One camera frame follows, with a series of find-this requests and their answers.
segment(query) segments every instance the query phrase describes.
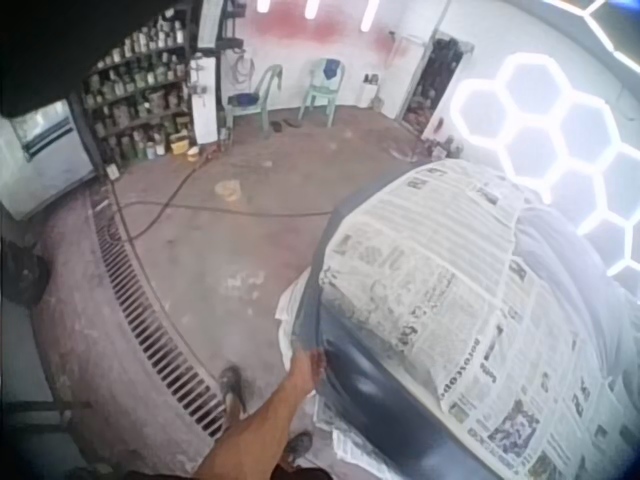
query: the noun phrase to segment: floor drain grate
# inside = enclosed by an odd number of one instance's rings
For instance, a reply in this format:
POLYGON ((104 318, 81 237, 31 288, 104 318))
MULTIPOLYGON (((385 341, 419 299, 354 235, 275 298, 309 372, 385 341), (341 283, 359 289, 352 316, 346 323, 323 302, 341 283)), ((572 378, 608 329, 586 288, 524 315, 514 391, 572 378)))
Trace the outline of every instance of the floor drain grate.
POLYGON ((91 192, 93 218, 113 293, 152 368, 184 411, 209 437, 223 430, 225 406, 212 379, 191 364, 151 304, 121 241, 106 188, 91 192))

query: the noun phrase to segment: refrigerator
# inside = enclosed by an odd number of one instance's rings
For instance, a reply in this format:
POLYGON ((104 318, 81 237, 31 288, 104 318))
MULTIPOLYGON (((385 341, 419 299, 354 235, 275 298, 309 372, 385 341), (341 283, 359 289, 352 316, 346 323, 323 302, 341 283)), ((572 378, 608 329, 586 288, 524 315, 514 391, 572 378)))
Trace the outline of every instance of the refrigerator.
POLYGON ((66 100, 0 117, 0 203, 24 220, 95 175, 66 100))

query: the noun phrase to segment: plastic chair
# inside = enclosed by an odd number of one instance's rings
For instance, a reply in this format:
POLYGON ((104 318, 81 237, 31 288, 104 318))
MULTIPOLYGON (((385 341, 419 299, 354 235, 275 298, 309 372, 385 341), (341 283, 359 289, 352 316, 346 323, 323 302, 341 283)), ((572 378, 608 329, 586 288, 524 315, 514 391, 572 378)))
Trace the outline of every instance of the plastic chair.
POLYGON ((271 130, 269 128, 269 106, 267 102, 269 100, 269 92, 271 92, 271 84, 276 78, 278 79, 278 90, 282 90, 282 65, 276 64, 267 68, 262 74, 258 85, 253 90, 253 94, 241 93, 229 97, 229 103, 226 108, 227 128, 229 132, 233 129, 233 117, 235 115, 240 113, 260 113, 262 117, 262 131, 266 136, 269 136, 271 130), (238 98, 251 96, 257 100, 255 104, 240 105, 237 103, 238 98))
POLYGON ((316 60, 315 62, 313 62, 310 73, 311 85, 309 85, 307 93, 304 96, 302 106, 300 107, 298 121, 302 121, 304 110, 307 106, 309 106, 309 110, 313 110, 316 98, 326 98, 327 115, 329 117, 327 127, 331 127, 331 125, 333 125, 333 117, 336 113, 336 100, 338 98, 338 93, 340 92, 340 87, 342 86, 342 81, 344 80, 346 68, 344 66, 344 63, 342 63, 340 60, 336 60, 333 58, 321 58, 320 60, 316 60), (324 69, 327 66, 327 62, 338 62, 336 76, 331 79, 327 79, 324 74, 324 69))

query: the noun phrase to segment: shelving unit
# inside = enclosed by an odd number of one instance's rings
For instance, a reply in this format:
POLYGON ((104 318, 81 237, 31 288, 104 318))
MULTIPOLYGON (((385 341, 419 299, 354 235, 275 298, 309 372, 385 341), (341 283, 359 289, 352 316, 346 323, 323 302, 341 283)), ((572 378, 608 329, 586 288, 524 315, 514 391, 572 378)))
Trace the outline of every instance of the shelving unit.
POLYGON ((133 120, 131 123, 128 123, 124 127, 118 127, 118 128, 113 129, 113 130, 108 130, 107 133, 105 135, 103 135, 101 138, 112 137, 114 135, 118 135, 118 134, 120 134, 122 132, 125 132, 127 130, 131 130, 132 128, 140 127, 140 126, 145 125, 145 124, 152 124, 155 120, 159 120, 159 119, 161 119, 163 117, 167 117, 167 116, 170 116, 170 115, 175 115, 177 113, 189 113, 189 110, 186 110, 184 108, 170 108, 170 109, 165 110, 165 111, 160 112, 160 113, 153 113, 153 114, 148 115, 146 117, 142 117, 142 118, 138 118, 137 120, 133 120))
POLYGON ((111 98, 109 100, 105 100, 104 102, 100 103, 99 105, 93 105, 93 106, 88 106, 87 105, 87 110, 91 111, 91 110, 97 110, 99 108, 102 108, 106 105, 110 105, 112 103, 115 103, 117 101, 120 100, 124 100, 127 97, 131 97, 134 95, 139 95, 142 92, 146 92, 147 90, 151 90, 153 88, 162 88, 166 85, 171 85, 172 83, 182 83, 186 80, 185 77, 180 77, 180 78, 175 78, 173 80, 165 80, 164 82, 156 82, 152 85, 147 85, 146 87, 143 88, 136 88, 134 91, 132 92, 126 92, 123 95, 118 95, 117 97, 111 98))
POLYGON ((109 70, 111 68, 117 67, 118 65, 124 65, 128 62, 140 59, 140 58, 144 58, 147 57, 149 55, 153 55, 158 54, 158 53, 162 53, 162 52, 168 52, 171 50, 176 50, 176 49, 183 49, 185 48, 183 43, 177 44, 177 45, 171 45, 170 47, 164 47, 164 48, 155 48, 153 50, 149 50, 147 52, 144 53, 134 53, 132 54, 130 57, 125 57, 122 60, 120 60, 119 62, 113 62, 110 65, 104 65, 100 68, 98 67, 93 67, 90 71, 89 74, 94 74, 94 73, 100 73, 100 72, 104 72, 105 70, 109 70))
POLYGON ((129 35, 82 82, 84 117, 102 163, 120 168, 170 151, 170 137, 193 137, 189 62, 197 26, 183 0, 129 35))

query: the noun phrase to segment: yellow container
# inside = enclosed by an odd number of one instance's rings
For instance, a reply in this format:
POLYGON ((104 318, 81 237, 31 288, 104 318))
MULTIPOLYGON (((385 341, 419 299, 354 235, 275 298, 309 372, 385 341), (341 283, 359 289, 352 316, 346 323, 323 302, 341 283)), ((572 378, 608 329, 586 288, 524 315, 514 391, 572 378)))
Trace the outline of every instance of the yellow container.
POLYGON ((171 135, 169 137, 169 143, 171 145, 171 152, 174 155, 181 155, 189 149, 189 138, 180 133, 171 135))

